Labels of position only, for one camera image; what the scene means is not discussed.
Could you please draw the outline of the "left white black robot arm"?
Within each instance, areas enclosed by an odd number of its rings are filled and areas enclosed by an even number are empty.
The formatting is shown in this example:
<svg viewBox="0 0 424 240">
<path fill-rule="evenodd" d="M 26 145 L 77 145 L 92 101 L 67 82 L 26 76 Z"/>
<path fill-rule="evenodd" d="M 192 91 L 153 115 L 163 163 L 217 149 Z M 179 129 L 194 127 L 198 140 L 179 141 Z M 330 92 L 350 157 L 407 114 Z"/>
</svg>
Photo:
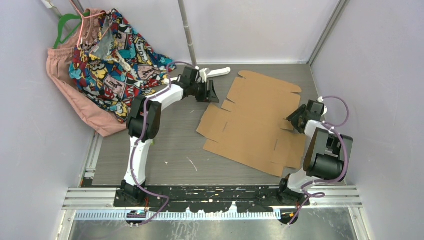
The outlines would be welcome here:
<svg viewBox="0 0 424 240">
<path fill-rule="evenodd" d="M 210 72 L 209 68 L 187 66 L 164 89 L 150 96 L 139 95 L 132 101 L 126 121 L 130 156 L 124 179 L 115 193 L 115 207 L 140 207 L 146 200 L 146 165 L 150 146 L 160 130 L 162 111 L 189 96 L 197 102 L 219 102 Z"/>
</svg>

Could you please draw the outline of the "brown cardboard box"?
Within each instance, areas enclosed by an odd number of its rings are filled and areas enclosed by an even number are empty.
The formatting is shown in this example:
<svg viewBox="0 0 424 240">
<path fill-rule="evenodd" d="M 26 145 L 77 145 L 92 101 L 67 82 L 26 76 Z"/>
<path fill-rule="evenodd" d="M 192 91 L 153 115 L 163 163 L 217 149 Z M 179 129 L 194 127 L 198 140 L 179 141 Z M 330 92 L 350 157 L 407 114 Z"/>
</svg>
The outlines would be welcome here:
<svg viewBox="0 0 424 240">
<path fill-rule="evenodd" d="M 210 104 L 200 120 L 203 149 L 277 177 L 284 168 L 300 168 L 306 136 L 294 132 L 288 116 L 298 109 L 301 91 L 287 81 L 240 71 L 222 105 Z"/>
</svg>

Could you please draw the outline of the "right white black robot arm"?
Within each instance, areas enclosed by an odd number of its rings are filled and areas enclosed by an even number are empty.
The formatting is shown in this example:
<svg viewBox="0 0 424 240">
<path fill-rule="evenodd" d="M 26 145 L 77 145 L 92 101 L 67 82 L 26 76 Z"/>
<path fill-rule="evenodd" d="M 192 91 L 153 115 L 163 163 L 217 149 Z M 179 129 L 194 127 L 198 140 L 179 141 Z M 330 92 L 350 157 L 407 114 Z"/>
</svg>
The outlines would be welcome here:
<svg viewBox="0 0 424 240">
<path fill-rule="evenodd" d="M 304 203 L 313 186 L 340 183 L 347 175 L 353 138 L 322 119 L 328 111 L 324 100 L 309 100 L 287 117 L 297 132 L 308 137 L 309 145 L 302 169 L 280 181 L 276 197 L 283 205 Z"/>
</svg>

